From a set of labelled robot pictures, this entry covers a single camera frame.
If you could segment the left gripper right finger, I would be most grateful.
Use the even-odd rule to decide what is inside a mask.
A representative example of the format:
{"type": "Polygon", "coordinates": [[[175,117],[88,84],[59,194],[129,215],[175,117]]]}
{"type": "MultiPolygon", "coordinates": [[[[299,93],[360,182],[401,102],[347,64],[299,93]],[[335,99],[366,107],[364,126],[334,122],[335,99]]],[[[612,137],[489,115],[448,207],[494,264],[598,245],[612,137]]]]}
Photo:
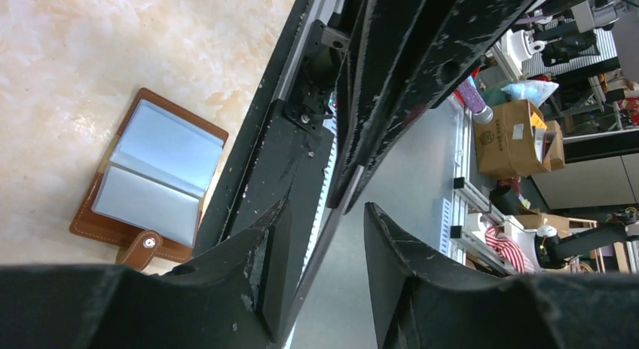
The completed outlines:
{"type": "Polygon", "coordinates": [[[635,274],[527,274],[468,268],[364,207],[380,348],[636,348],[635,274]]]}

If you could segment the brown leather card holder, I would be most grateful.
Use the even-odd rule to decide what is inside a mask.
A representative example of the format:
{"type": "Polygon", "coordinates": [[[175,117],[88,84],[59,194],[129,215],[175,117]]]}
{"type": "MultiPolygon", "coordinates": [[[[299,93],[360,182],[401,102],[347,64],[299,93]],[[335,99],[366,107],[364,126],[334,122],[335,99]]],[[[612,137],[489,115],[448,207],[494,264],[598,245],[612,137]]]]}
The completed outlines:
{"type": "Polygon", "coordinates": [[[137,270],[191,259],[228,132],[141,88],[69,225],[137,270]]]}

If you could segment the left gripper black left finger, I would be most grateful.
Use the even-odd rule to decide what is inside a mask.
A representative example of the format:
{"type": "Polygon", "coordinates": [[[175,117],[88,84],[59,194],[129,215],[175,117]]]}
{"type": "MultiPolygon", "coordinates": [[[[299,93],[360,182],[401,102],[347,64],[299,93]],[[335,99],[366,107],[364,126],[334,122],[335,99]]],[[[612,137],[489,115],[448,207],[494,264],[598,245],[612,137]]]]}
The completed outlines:
{"type": "Polygon", "coordinates": [[[162,275],[124,265],[1,269],[3,348],[279,348],[292,215],[248,228],[162,275]]]}

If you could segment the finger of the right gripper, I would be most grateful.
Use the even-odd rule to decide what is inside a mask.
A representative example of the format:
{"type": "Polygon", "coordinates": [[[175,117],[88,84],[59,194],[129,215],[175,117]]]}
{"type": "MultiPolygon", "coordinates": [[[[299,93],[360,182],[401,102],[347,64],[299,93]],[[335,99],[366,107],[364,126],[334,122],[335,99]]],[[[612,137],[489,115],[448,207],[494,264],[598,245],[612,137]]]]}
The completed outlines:
{"type": "Polygon", "coordinates": [[[336,133],[338,151],[335,168],[329,186],[326,206],[336,209],[347,195],[347,186],[355,176],[356,167],[364,167],[360,183],[356,186],[352,201],[347,206],[351,209],[359,199],[371,177],[380,166],[375,155],[375,148],[365,142],[370,134],[370,123],[374,120],[372,108],[361,108],[356,103],[356,90],[361,84],[356,80],[361,44],[365,41],[364,31],[368,28],[370,10],[375,7],[375,0],[352,0],[344,9],[351,13],[347,20],[351,23],[350,40],[342,53],[341,67],[335,85],[337,100],[338,131],[336,133]]]}
{"type": "Polygon", "coordinates": [[[470,74],[535,0],[375,0],[359,55],[355,102],[372,108],[380,161],[470,74]]]}

